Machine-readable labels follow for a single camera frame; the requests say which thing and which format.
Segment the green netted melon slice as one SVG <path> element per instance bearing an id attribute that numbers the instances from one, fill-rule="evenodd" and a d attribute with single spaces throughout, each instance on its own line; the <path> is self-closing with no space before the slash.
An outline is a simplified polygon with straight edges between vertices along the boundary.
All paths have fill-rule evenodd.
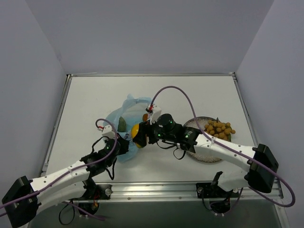
<path id="1" fill-rule="evenodd" d="M 120 116 L 119 121 L 118 121 L 118 128 L 117 128 L 118 132 L 127 132 L 127 124 L 125 119 Z"/>

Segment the orange persimmon fake fruit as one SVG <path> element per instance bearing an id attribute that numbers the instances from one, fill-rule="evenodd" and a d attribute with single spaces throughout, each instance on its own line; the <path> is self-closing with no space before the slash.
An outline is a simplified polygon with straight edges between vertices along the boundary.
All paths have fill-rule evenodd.
<path id="1" fill-rule="evenodd" d="M 144 114 L 144 115 L 142 116 L 142 120 L 143 120 L 144 122 L 146 122 L 146 121 L 148 120 L 148 114 Z"/>

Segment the light blue plastic bag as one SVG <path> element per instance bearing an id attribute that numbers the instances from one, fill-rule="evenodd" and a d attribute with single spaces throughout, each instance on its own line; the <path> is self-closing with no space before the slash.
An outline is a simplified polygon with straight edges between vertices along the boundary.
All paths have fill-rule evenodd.
<path id="1" fill-rule="evenodd" d="M 146 113 L 146 108 L 151 104 L 152 99 L 149 97 L 138 97 L 135 98 L 131 94 L 127 96 L 121 107 L 112 111 L 106 120 L 110 121 L 117 130 L 118 121 L 122 116 L 127 124 L 127 132 L 117 132 L 125 139 L 129 141 L 129 151 L 126 154 L 119 155 L 118 161 L 120 163 L 126 162 L 136 156 L 138 147 L 131 139 L 131 129 L 135 124 L 142 122 L 142 117 Z"/>

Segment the yellow longan fruit bunch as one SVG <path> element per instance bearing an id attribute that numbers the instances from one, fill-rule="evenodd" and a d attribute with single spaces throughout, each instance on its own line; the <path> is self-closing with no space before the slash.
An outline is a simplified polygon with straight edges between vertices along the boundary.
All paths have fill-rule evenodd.
<path id="1" fill-rule="evenodd" d="M 204 131 L 211 136 L 229 142 L 231 141 L 232 135 L 236 133 L 236 131 L 232 128 L 231 123 L 225 123 L 219 120 L 208 120 L 207 124 L 204 126 Z"/>

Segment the yellow mango fake fruit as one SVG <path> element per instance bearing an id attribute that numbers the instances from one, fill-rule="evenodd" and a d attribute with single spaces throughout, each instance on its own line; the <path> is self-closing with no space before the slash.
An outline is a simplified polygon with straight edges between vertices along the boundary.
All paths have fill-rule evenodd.
<path id="1" fill-rule="evenodd" d="M 140 129 L 140 125 L 138 123 L 132 127 L 132 129 L 131 129 L 131 138 L 132 139 L 134 139 L 137 136 L 139 129 Z"/>

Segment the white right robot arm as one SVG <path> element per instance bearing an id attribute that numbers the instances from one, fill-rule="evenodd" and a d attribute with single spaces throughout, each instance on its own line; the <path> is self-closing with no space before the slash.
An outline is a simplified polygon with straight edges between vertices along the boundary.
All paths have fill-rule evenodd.
<path id="1" fill-rule="evenodd" d="M 278 162 L 268 146 L 244 146 L 228 142 L 200 129 L 176 123 L 170 114 L 161 115 L 154 123 L 149 121 L 134 125 L 132 141 L 143 148 L 159 140 L 168 141 L 182 151 L 211 155 L 239 167 L 235 173 L 219 171 L 211 184 L 212 193 L 222 196 L 236 188 L 250 187 L 262 193 L 270 193 L 278 170 Z"/>

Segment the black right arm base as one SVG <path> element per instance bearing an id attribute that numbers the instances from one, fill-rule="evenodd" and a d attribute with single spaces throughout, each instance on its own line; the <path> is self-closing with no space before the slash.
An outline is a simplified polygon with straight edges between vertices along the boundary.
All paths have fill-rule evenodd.
<path id="1" fill-rule="evenodd" d="M 231 199 L 236 198 L 236 204 L 241 194 L 239 190 L 226 192 L 217 185 L 212 185 L 211 182 L 196 183 L 196 191 L 197 197 L 202 200 L 202 204 L 207 211 L 222 216 L 234 207 L 234 205 L 231 205 Z"/>

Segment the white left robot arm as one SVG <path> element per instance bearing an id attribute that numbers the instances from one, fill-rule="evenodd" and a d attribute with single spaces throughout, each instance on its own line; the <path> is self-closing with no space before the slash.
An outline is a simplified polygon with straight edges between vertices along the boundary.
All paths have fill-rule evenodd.
<path id="1" fill-rule="evenodd" d="M 117 156 L 127 153 L 125 139 L 107 139 L 98 152 L 92 151 L 74 164 L 44 177 L 14 181 L 2 199 L 2 208 L 13 228 L 29 223 L 39 212 L 73 199 L 91 199 L 97 189 L 93 177 L 115 164 Z"/>

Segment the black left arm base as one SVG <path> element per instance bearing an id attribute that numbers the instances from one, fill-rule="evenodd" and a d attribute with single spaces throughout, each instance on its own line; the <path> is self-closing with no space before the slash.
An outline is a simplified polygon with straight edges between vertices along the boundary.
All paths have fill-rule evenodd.
<path id="1" fill-rule="evenodd" d="M 84 211 L 94 215 L 97 213 L 100 203 L 103 200 L 109 200 L 112 194 L 112 185 L 97 184 L 90 187 L 84 193 L 84 196 L 77 200 L 77 205 Z"/>

